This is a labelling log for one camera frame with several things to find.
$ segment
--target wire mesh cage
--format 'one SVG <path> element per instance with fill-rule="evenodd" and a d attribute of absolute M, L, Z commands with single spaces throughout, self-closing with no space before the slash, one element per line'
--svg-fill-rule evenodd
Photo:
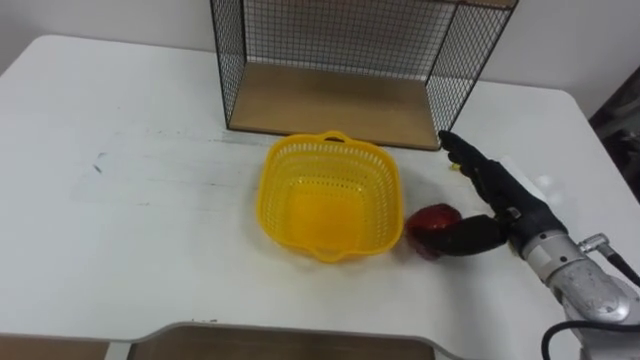
<path fill-rule="evenodd" d="M 235 130 L 435 150 L 517 0 L 211 0 Z"/>

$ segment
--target basket rim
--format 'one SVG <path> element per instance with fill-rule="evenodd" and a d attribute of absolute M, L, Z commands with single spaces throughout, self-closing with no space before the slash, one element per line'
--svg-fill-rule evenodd
<path fill-rule="evenodd" d="M 269 164 L 272 162 L 273 158 L 275 157 L 275 154 L 284 146 L 291 145 L 293 143 L 323 143 L 329 139 L 332 139 L 330 141 L 336 141 L 336 140 L 333 140 L 336 138 L 339 139 L 341 142 L 344 142 L 344 144 L 347 146 L 352 146 L 352 147 L 355 146 L 357 148 L 360 148 L 365 151 L 369 151 L 377 156 L 380 156 L 386 159 L 387 161 L 385 161 L 385 164 L 387 164 L 387 166 L 389 167 L 389 170 L 391 171 L 392 183 L 394 185 L 394 195 L 395 195 L 395 198 L 398 200 L 398 210 L 395 214 L 396 223 L 398 225 L 396 226 L 396 229 L 394 229 L 395 231 L 393 231 L 391 241 L 389 241 L 384 246 L 381 246 L 375 250 L 367 250 L 367 251 L 348 250 L 348 251 L 337 252 L 332 256 L 326 256 L 325 254 L 322 254 L 315 249 L 300 246 L 299 244 L 296 244 L 296 243 L 291 243 L 291 242 L 282 241 L 281 239 L 278 239 L 276 236 L 274 236 L 274 234 L 272 234 L 269 230 L 267 230 L 268 227 L 266 226 L 266 223 L 263 219 L 261 210 L 262 210 L 264 198 L 266 195 L 266 192 L 264 189 L 268 182 L 268 177 L 269 177 L 268 175 L 270 173 L 270 170 L 272 169 L 272 167 L 269 166 Z M 320 260 L 322 262 L 330 262 L 330 263 L 337 262 L 347 256 L 352 256 L 352 255 L 372 256 L 372 255 L 378 255 L 378 254 L 384 253 L 390 250 L 393 246 L 397 244 L 397 242 L 400 240 L 400 237 L 402 236 L 402 231 L 404 228 L 404 198 L 402 196 L 402 182 L 400 180 L 398 166 L 395 160 L 393 159 L 393 157 L 386 150 L 384 150 L 383 148 L 377 145 L 374 145 L 372 143 L 365 142 L 365 141 L 351 139 L 339 131 L 328 131 L 328 132 L 316 134 L 316 135 L 295 134 L 295 135 L 284 137 L 278 140 L 276 143 L 274 143 L 269 149 L 269 152 L 267 153 L 267 157 L 264 162 L 264 167 L 262 168 L 262 173 L 260 176 L 260 185 L 258 188 L 257 196 L 258 196 L 258 199 L 256 201 L 256 217 L 262 230 L 276 243 L 284 247 L 290 247 L 297 250 L 304 250 L 306 252 L 309 252 L 311 255 L 313 255 L 313 257 L 315 257 L 317 260 Z"/>

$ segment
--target white table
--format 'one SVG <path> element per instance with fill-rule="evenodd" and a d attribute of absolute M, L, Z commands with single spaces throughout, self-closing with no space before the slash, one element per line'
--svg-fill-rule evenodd
<path fill-rule="evenodd" d="M 0 333 L 135 341 L 215 323 L 533 360 L 563 320 L 507 247 L 429 263 L 401 243 L 323 265 L 272 243 L 253 203 L 277 137 L 224 129 L 214 54 L 42 37 L 0 78 L 0 121 Z M 543 192 L 574 238 L 605 232 L 640 268 L 640 207 L 569 95 L 481 82 L 454 130 L 551 179 Z M 487 210 L 443 153 L 389 151 L 407 214 Z M 564 333 L 552 354 L 577 348 Z"/>

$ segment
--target basket handle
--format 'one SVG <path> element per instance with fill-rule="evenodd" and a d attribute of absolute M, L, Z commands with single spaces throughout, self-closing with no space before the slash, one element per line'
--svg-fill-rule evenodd
<path fill-rule="evenodd" d="M 345 256 L 343 251 L 331 251 L 326 249 L 312 248 L 309 249 L 316 259 L 322 262 L 333 263 L 342 259 Z"/>
<path fill-rule="evenodd" d="M 340 131 L 327 131 L 326 133 L 318 135 L 320 139 L 323 141 L 334 141 L 334 142 L 342 142 L 348 143 L 353 142 L 353 140 L 347 135 L 341 133 Z"/>

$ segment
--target black cable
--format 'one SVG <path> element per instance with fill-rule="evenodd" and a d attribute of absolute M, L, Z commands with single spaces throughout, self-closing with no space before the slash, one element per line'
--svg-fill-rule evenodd
<path fill-rule="evenodd" d="M 632 283 L 636 284 L 637 287 L 640 287 L 640 276 L 633 270 L 629 264 L 624 261 L 622 256 L 618 253 L 614 253 L 612 255 L 607 256 L 607 260 L 609 263 L 618 269 L 624 276 L 629 279 Z"/>
<path fill-rule="evenodd" d="M 597 323 L 592 321 L 565 321 L 559 324 L 555 324 L 544 333 L 544 336 L 542 336 L 540 347 L 542 350 L 543 360 L 551 360 L 551 356 L 549 355 L 549 344 L 551 343 L 551 338 L 560 331 L 568 329 L 595 329 L 622 333 L 640 333 L 640 324 L 619 325 Z"/>

